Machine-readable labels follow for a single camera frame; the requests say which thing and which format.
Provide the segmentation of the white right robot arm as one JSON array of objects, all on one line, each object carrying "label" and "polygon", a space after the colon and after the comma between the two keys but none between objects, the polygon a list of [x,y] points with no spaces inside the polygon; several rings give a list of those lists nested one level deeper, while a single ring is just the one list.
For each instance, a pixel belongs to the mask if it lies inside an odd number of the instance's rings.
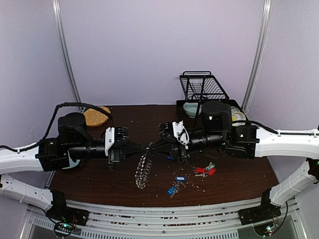
[{"label": "white right robot arm", "polygon": [[232,119],[231,106],[221,101],[208,101],[201,107],[201,125],[187,131],[183,122],[159,125],[161,139],[150,146],[150,152],[184,159],[190,152],[221,149],[235,158],[292,156],[305,161],[282,183],[263,193],[256,208],[259,219],[267,219],[275,207],[319,181],[319,131],[275,130],[253,120]]}]

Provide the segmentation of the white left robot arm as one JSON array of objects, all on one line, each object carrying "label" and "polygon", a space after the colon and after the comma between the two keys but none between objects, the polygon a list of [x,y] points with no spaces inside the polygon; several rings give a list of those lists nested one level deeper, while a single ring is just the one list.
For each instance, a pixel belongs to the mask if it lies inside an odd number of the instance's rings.
[{"label": "white left robot arm", "polygon": [[61,221],[72,216],[62,192],[41,190],[7,178],[23,171],[56,171],[80,166],[85,160],[107,159],[111,166],[121,157],[144,152],[144,146],[131,142],[126,127],[109,127],[104,139],[93,138],[87,131],[85,116],[69,113],[58,119],[58,136],[45,138],[34,145],[0,151],[1,193],[53,213]]}]

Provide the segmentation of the metal disc with key rings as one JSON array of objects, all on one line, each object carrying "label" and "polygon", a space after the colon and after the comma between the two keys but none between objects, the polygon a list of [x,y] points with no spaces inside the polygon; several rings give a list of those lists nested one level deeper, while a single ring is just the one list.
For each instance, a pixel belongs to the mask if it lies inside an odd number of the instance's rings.
[{"label": "metal disc with key rings", "polygon": [[135,172],[135,183],[139,189],[144,189],[148,181],[148,175],[152,167],[150,147],[152,142],[146,147],[145,153],[140,157]]}]

